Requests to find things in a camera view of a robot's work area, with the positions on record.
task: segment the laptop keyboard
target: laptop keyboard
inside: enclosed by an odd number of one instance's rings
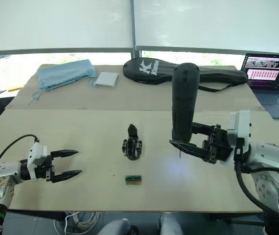
[[[255,93],[257,99],[266,105],[279,105],[279,94]]]

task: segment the window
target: window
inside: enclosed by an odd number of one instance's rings
[[[194,63],[196,65],[233,65],[238,70],[243,64],[244,55],[212,54],[173,51],[142,51],[142,57],[157,58],[175,64]]]
[[[0,88],[23,86],[42,64],[89,59],[93,65],[123,65],[130,53],[45,53],[0,56]]]

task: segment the white roller blind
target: white roller blind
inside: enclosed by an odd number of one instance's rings
[[[128,0],[0,0],[0,50],[132,48]]]
[[[278,0],[135,0],[136,49],[279,53]]]

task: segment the cable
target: cable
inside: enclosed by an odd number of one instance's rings
[[[2,156],[5,154],[5,152],[6,152],[12,145],[14,145],[14,144],[15,144],[16,142],[18,142],[19,140],[21,140],[21,139],[23,139],[23,138],[25,138],[25,137],[29,137],[29,136],[34,137],[34,139],[35,139],[34,142],[39,142],[39,139],[37,138],[36,135],[27,134],[27,135],[21,136],[21,137],[17,138],[15,141],[13,141],[11,144],[9,144],[9,145],[2,151],[2,153],[0,154],[0,159],[2,158]]]
[[[91,230],[95,224],[98,222],[98,218],[99,218],[100,213],[99,212],[92,212],[90,218],[87,221],[80,221],[78,219],[78,215],[74,215],[73,216],[73,220],[75,222],[75,224],[77,225],[78,228],[82,229],[82,230]]]
[[[244,192],[244,194],[248,197],[248,199],[254,203],[256,206],[258,206],[259,208],[261,208],[263,211],[265,211],[266,213],[270,214],[271,216],[277,217],[279,219],[279,212],[273,210],[272,208],[268,207],[267,205],[263,204],[262,202],[260,202],[258,199],[256,199],[247,189],[247,187],[245,186],[245,183],[243,181],[242,178],[242,171],[241,171],[241,161],[240,160],[235,160],[235,172],[236,172],[236,178],[238,181],[238,184],[240,185],[242,191]]]
[[[71,235],[83,235],[83,234],[86,234],[87,232],[89,232],[97,224],[99,216],[100,216],[99,212],[92,212],[90,218],[87,221],[80,221],[78,219],[78,214],[79,214],[79,212],[76,212],[76,213],[71,214],[71,215],[69,215],[67,217],[73,216],[73,221],[74,221],[75,225],[77,226],[77,228],[81,229],[81,230],[85,230],[85,231],[83,231],[81,233],[71,233],[71,232],[67,232],[66,231],[67,234],[71,234]],[[65,231],[66,228],[67,228],[68,223],[66,223],[66,227],[64,229],[61,228],[60,223],[58,221],[57,221],[57,225],[58,225],[60,230]]]
[[[78,212],[76,212],[76,213],[74,213],[74,214],[70,214],[70,215],[66,216],[66,218],[65,218],[66,225],[65,225],[65,229],[64,229],[65,235],[67,235],[68,218],[69,218],[69,217],[72,217],[72,216],[75,216],[76,214],[79,214],[79,213],[80,213],[80,212],[78,211]]]
[[[257,173],[257,172],[261,172],[261,171],[276,171],[276,172],[279,172],[279,168],[276,168],[276,167],[257,168],[257,169],[254,169],[254,170],[250,170],[250,173]]]
[[[58,232],[57,228],[56,228],[56,220],[53,220],[53,227],[55,228],[55,231],[58,235],[60,235],[60,233]]]

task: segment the blue cloth bag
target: blue cloth bag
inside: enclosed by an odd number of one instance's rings
[[[96,76],[96,70],[90,60],[80,60],[39,69],[40,90],[33,94],[33,99],[38,100],[44,91],[56,89],[84,77],[94,78]]]

